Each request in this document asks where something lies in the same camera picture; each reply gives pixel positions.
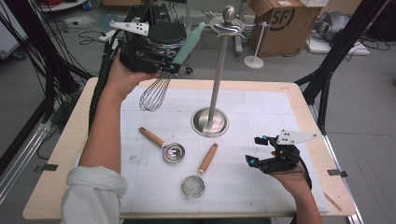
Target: human hand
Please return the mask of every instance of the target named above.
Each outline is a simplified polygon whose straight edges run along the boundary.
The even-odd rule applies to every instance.
[[[126,96],[139,85],[139,82],[157,77],[158,74],[134,73],[120,62],[120,54],[111,64],[104,94],[112,94],[123,101]]]
[[[300,162],[297,167],[287,172],[272,173],[270,176],[277,179],[293,197],[307,192],[311,193],[311,189],[305,179],[305,170]]]

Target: metal knob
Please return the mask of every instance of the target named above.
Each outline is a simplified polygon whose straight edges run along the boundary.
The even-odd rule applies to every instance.
[[[224,22],[226,22],[226,23],[232,22],[236,17],[235,7],[227,6],[226,8],[224,8],[222,11],[222,16],[223,16]]]

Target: forearm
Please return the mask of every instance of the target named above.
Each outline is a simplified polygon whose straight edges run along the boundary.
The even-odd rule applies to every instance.
[[[122,100],[106,89],[78,165],[104,166],[120,174],[120,105]]]
[[[315,198],[311,191],[302,191],[293,195],[297,207],[297,224],[322,223]]]

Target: white paper sheet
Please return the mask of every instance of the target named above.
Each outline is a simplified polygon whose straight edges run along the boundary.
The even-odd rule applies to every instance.
[[[299,131],[288,98],[282,92],[220,91],[217,108],[230,126],[224,135],[202,137],[191,127],[191,116],[210,105],[212,91],[169,89],[162,107],[140,111],[144,89],[136,88],[121,107],[122,174],[129,188],[121,201],[122,213],[254,213],[292,212],[294,200],[279,182],[259,169],[250,168],[245,155],[271,158],[272,147],[254,143],[256,136],[277,136],[282,129]],[[180,143],[186,155],[179,163],[163,158],[163,149],[150,142],[138,128],[144,126],[166,143]],[[213,143],[217,153],[201,175],[205,193],[185,199],[181,182],[197,175],[198,167]],[[305,144],[301,150],[320,212],[329,211]]]

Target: white round base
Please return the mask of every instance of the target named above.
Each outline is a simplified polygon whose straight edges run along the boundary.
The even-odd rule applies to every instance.
[[[247,56],[244,59],[244,63],[245,63],[245,65],[247,65],[251,68],[261,68],[264,66],[264,62],[262,61],[262,59],[254,57],[254,56]]]

